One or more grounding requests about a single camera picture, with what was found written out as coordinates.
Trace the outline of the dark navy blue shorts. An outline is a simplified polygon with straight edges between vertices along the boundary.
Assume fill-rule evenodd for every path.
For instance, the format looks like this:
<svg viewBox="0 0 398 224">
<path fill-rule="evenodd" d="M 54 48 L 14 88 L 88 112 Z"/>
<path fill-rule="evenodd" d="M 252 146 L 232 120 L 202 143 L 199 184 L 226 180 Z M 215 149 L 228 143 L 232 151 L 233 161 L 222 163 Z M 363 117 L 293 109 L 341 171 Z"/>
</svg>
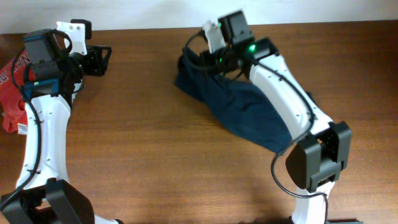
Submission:
<svg viewBox="0 0 398 224">
<path fill-rule="evenodd" d="M 222 81 L 221 75 L 204 76 L 178 59 L 175 86 L 207 105 L 214 117 L 231 133 L 272 152 L 283 151 L 292 136 L 281 115 L 253 84 Z"/>
</svg>

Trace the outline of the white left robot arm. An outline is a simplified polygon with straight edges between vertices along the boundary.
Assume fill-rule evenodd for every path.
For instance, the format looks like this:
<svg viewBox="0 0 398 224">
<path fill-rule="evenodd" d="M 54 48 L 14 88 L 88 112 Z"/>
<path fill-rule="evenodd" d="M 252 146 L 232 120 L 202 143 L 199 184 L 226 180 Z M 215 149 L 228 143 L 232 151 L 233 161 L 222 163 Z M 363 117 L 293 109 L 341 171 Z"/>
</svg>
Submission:
<svg viewBox="0 0 398 224">
<path fill-rule="evenodd" d="M 66 133 L 76 84 L 105 74 L 110 47 L 86 45 L 84 24 L 42 29 L 24 36 L 30 62 L 13 81 L 25 103 L 24 163 L 13 192 L 1 197 L 9 223 L 105 223 L 74 188 L 66 168 Z"/>
</svg>

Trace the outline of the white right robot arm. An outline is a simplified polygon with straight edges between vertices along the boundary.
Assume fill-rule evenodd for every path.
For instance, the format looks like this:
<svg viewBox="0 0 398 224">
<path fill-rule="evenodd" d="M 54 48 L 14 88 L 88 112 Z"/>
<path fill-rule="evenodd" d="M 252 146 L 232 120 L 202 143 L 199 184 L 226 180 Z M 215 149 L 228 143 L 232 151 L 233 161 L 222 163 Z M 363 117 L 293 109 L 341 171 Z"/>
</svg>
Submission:
<svg viewBox="0 0 398 224">
<path fill-rule="evenodd" d="M 224 37 L 206 41 L 212 66 L 221 72 L 244 71 L 292 138 L 271 162 L 275 183 L 296 199 L 290 222 L 329 223 L 328 198 L 348 165 L 352 138 L 348 124 L 335 123 L 317 106 L 269 39 L 248 38 L 237 45 Z"/>
</svg>

